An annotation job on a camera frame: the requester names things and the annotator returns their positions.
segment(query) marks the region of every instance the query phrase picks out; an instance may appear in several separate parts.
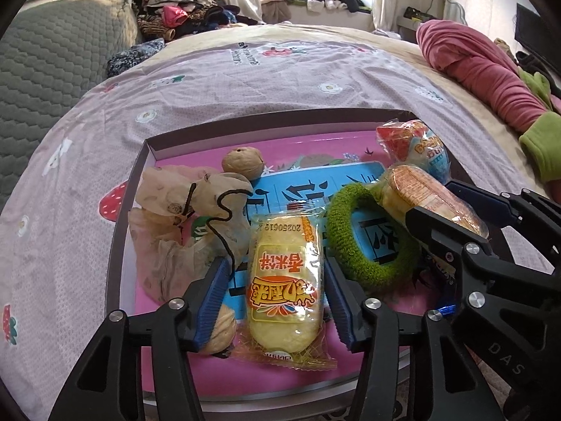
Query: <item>yellow bread package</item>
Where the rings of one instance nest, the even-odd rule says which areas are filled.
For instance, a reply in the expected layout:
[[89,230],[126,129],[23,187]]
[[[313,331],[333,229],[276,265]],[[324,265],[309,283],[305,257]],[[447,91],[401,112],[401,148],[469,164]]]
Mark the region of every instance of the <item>yellow bread package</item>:
[[424,207],[487,238],[489,230],[471,207],[451,193],[434,177],[413,165],[390,167],[373,185],[374,198],[394,219],[405,225],[405,214]]
[[253,216],[246,324],[234,356],[297,369],[333,369],[325,350],[318,214]]

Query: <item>black string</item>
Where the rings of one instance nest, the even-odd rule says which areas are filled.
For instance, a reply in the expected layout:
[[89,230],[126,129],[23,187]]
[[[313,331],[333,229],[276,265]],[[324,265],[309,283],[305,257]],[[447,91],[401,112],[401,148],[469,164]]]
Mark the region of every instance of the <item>black string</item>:
[[[197,184],[192,183],[191,188],[189,188],[189,194],[187,195],[187,201],[185,201],[185,207],[183,208],[183,213],[181,215],[187,215],[187,212],[189,212],[189,206],[191,205],[191,199],[193,198],[193,193],[195,192],[195,188],[197,188]],[[187,218],[192,216],[192,214],[193,214],[193,212],[191,212],[187,216]]]
[[246,194],[248,196],[251,195],[251,191],[248,191],[246,189],[229,189],[228,191],[224,191],[217,199],[216,199],[216,203],[218,204],[218,207],[220,207],[223,211],[226,211],[228,213],[228,218],[221,218],[219,216],[214,216],[214,217],[210,217],[207,220],[207,226],[208,228],[214,233],[214,235],[216,237],[218,237],[218,239],[220,239],[220,242],[222,242],[222,245],[224,245],[224,248],[226,249],[226,253],[228,254],[228,256],[232,259],[232,274],[234,274],[234,272],[236,271],[236,261],[234,259],[234,253],[232,253],[232,250],[230,249],[228,242],[226,242],[226,239],[224,239],[224,237],[222,237],[222,235],[216,230],[214,229],[214,227],[212,227],[212,225],[210,224],[211,221],[220,221],[220,222],[228,222],[232,219],[232,211],[230,209],[228,209],[224,204],[222,204],[222,200],[228,196],[228,195],[235,195],[235,194]]

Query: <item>blue gripper pad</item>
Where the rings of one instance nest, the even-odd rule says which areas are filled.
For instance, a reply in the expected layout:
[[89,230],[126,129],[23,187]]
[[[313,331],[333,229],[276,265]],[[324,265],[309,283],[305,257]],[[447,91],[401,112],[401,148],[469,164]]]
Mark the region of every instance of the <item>blue gripper pad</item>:
[[186,293],[191,321],[187,327],[194,333],[193,342],[197,350],[209,341],[228,289],[232,264],[226,258],[215,258],[203,280],[189,285]]
[[361,304],[366,299],[357,282],[347,280],[335,258],[329,257],[324,264],[325,294],[335,321],[339,339],[349,351],[364,351],[371,336],[368,324],[363,319]]

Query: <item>bed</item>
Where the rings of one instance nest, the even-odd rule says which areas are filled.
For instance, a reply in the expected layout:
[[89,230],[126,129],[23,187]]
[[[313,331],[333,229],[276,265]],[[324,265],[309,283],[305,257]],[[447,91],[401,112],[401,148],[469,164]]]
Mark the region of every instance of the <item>bed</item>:
[[[546,194],[517,137],[460,85],[430,69],[416,45],[292,24],[173,41],[94,87],[55,123],[2,212],[0,303],[17,320],[18,342],[2,342],[0,369],[32,421],[47,418],[106,315],[114,223],[100,216],[98,204],[127,180],[143,141],[212,120],[324,107],[413,111],[476,185]],[[515,262],[550,270],[514,231],[506,237]]]

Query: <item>pillow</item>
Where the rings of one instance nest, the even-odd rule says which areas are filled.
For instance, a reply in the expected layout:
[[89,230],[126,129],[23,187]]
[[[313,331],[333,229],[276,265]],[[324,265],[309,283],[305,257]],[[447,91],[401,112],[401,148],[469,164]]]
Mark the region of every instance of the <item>pillow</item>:
[[21,11],[0,40],[0,212],[47,131],[141,42],[132,0],[59,0]]

